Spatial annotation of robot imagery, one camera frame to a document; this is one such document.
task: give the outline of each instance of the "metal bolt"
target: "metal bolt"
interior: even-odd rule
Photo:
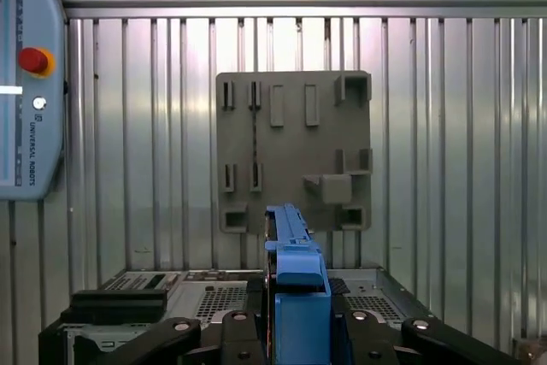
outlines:
[[[364,319],[367,318],[367,314],[365,314],[362,311],[356,311],[353,313],[353,317],[358,321],[363,321]]]
[[[422,320],[416,320],[412,323],[416,328],[420,329],[421,331],[425,331],[429,328],[429,324]]]
[[[43,110],[43,109],[45,109],[45,104],[47,104],[47,102],[45,101],[45,98],[43,98],[43,97],[35,97],[35,98],[32,100],[32,106],[33,106],[36,110]]]
[[[180,322],[180,323],[178,323],[178,324],[176,324],[176,325],[174,326],[174,330],[175,330],[175,331],[185,331],[185,330],[187,330],[189,327],[190,327],[190,326],[189,326],[187,323],[185,323],[185,322]]]

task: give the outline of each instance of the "metal frame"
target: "metal frame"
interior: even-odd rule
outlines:
[[[43,203],[0,204],[0,280],[11,284],[0,363],[32,364],[28,336],[68,293],[126,264],[261,266],[262,238],[214,225],[209,99],[222,71],[371,72],[373,225],[317,233],[328,266],[376,261],[450,325],[504,350],[522,329],[545,332],[547,0],[63,2],[66,167]],[[133,104],[150,94],[154,114]],[[169,154],[152,168],[154,150]],[[159,212],[138,206],[150,198]]]
[[[70,19],[132,17],[544,17],[547,0],[62,0]]]

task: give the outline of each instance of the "gray mounting board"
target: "gray mounting board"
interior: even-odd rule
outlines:
[[[260,233],[283,203],[314,231],[370,227],[370,98],[363,71],[219,74],[221,230]]]

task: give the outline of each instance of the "slot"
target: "slot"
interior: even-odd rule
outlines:
[[[236,165],[225,164],[224,166],[224,192],[236,191]]]
[[[282,85],[273,85],[270,89],[270,126],[283,126],[284,90]]]
[[[304,87],[306,127],[319,126],[319,91],[316,85]]]
[[[222,84],[222,108],[224,110],[233,110],[233,82],[225,81]]]
[[[150,280],[150,282],[144,287],[145,290],[153,290],[156,288],[156,286],[162,282],[162,280],[165,278],[165,274],[158,274],[154,275],[154,278]]]
[[[223,224],[221,225],[222,231],[225,233],[247,233],[247,204],[241,203],[230,206],[229,209],[224,210]]]
[[[250,168],[250,191],[262,191],[262,165],[254,162]]]
[[[361,107],[371,97],[371,77],[365,72],[344,72],[334,83],[334,105],[352,96]]]
[[[362,230],[365,226],[362,207],[345,206],[338,210],[338,225],[342,230]]]
[[[373,171],[373,150],[372,149],[360,149],[359,150],[359,169],[366,173],[372,173]]]
[[[351,157],[351,161],[348,160],[344,150],[334,151],[334,167],[338,174],[353,176],[371,174],[372,161],[371,149],[360,149],[357,156]]]
[[[261,84],[251,81],[249,87],[249,109],[258,110],[261,107]]]

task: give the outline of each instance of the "ventilation grille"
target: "ventilation grille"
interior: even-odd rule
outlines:
[[[382,297],[347,297],[351,309],[363,309],[377,312],[386,321],[400,321],[402,318]]]
[[[202,325],[207,325],[218,311],[243,309],[246,298],[245,286],[219,286],[206,291],[197,309],[196,318]]]

